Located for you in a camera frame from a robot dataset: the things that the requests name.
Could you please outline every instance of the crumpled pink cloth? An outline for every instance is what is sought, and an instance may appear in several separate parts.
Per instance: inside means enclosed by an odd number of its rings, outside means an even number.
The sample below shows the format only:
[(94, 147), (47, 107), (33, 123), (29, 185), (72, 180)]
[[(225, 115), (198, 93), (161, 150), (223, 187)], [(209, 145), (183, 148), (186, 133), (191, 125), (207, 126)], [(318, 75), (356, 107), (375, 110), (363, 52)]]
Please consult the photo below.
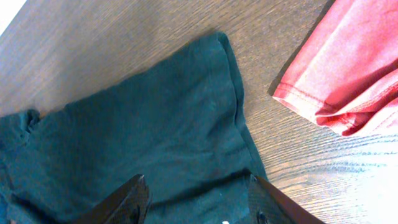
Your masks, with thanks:
[(337, 0), (274, 98), (343, 136), (398, 133), (398, 1)]

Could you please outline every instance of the red fabric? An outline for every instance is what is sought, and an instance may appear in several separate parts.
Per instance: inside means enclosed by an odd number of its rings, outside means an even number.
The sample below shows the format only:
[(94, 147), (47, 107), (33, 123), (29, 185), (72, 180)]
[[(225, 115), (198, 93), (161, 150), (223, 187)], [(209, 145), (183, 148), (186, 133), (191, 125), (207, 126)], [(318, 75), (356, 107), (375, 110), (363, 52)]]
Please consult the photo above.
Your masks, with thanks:
[(344, 136), (398, 133), (398, 1), (337, 0), (274, 98)]

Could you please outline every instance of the wooden surface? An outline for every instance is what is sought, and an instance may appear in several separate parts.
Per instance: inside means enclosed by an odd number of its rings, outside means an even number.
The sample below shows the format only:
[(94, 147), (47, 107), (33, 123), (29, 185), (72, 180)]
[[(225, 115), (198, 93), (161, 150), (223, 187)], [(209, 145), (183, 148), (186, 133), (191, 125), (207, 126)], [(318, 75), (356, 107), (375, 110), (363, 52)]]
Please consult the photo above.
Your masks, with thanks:
[(342, 138), (273, 100), (327, 0), (28, 1), (0, 36), (0, 114), (42, 115), (149, 68), (213, 30), (231, 40), (270, 181), (327, 223), (396, 223), (395, 136)]

